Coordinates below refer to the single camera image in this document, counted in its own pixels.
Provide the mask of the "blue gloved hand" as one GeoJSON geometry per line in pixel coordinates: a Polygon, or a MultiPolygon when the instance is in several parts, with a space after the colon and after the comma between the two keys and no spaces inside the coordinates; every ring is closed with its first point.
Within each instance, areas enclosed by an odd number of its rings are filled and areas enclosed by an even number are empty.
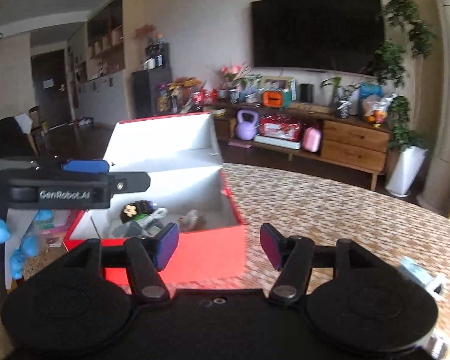
{"type": "MultiPolygon", "coordinates": [[[[4,244],[11,238],[12,234],[6,222],[0,219],[0,244],[4,244]]],[[[35,258],[40,254],[41,244],[36,235],[28,233],[23,236],[20,246],[13,252],[9,259],[10,275],[13,279],[18,280],[23,277],[23,272],[28,258],[35,258]]]]}

